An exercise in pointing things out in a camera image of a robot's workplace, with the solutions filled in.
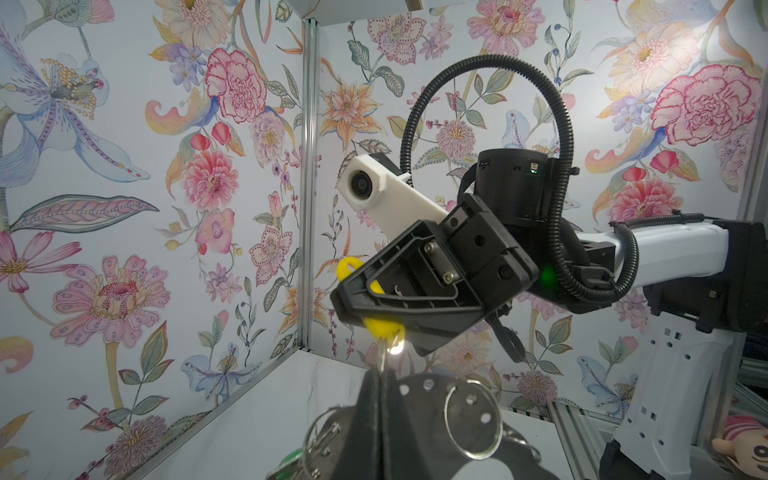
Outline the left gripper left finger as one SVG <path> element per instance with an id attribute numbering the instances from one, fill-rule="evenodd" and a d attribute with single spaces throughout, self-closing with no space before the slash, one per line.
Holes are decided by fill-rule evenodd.
<path id="1" fill-rule="evenodd" d="M 372 369 L 363 378 L 335 478 L 382 479 L 381 433 L 381 374 Z"/>

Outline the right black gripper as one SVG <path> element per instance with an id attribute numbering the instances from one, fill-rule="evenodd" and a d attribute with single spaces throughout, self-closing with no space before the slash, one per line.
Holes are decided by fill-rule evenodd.
<path id="1" fill-rule="evenodd" d="M 507 353 L 524 354 L 500 318 L 539 279 L 538 266 L 477 195 L 462 194 L 440 227 L 414 223 L 339 282 L 331 302 L 340 321 L 398 323 L 420 354 L 484 321 Z"/>

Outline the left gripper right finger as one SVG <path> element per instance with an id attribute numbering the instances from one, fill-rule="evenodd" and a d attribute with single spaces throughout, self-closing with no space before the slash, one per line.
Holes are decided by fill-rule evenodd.
<path id="1" fill-rule="evenodd" d="M 431 479 L 394 373 L 380 374 L 380 478 Z"/>

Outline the yellow key tag front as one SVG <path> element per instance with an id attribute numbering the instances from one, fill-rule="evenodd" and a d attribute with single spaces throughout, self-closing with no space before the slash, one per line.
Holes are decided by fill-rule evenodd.
<path id="1" fill-rule="evenodd" d="M 354 256 L 341 259 L 336 267 L 336 276 L 339 282 L 345 280 L 352 273 L 363 266 L 364 262 Z M 402 347 L 405 341 L 405 328 L 395 322 L 363 318 L 363 325 L 376 340 L 384 340 L 387 349 L 393 352 Z"/>

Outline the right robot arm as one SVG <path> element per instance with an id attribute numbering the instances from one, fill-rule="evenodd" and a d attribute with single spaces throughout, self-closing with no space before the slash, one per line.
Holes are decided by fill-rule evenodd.
<path id="1" fill-rule="evenodd" d="M 605 447 L 603 479 L 686 479 L 696 401 L 737 332 L 767 331 L 767 241 L 762 225 L 668 214 L 620 220 L 579 234 L 555 212 L 557 158 L 523 149 L 483 151 L 464 174 L 456 205 L 415 190 L 383 154 L 353 158 L 337 188 L 367 213 L 388 244 L 346 268 L 332 302 L 350 324 L 391 321 L 425 356 L 479 322 L 498 328 L 528 293 L 574 314 L 617 304 L 641 288 L 650 312 L 651 360 Z"/>

